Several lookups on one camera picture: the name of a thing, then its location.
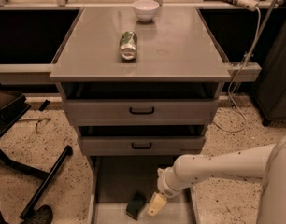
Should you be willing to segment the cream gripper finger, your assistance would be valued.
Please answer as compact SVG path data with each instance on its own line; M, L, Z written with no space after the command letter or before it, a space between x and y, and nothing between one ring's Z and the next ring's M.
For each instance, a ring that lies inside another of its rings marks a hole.
M147 215L150 217L155 217L167 204L166 197L158 192L154 192L150 199L150 206L147 210Z

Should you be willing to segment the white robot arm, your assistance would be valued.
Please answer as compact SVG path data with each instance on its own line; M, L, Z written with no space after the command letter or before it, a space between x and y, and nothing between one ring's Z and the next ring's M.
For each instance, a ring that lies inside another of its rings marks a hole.
M276 144L220 156L179 156L171 167L158 170L158 190L147 214L156 216L168 199L210 178L260 182L256 224L286 224L286 135Z

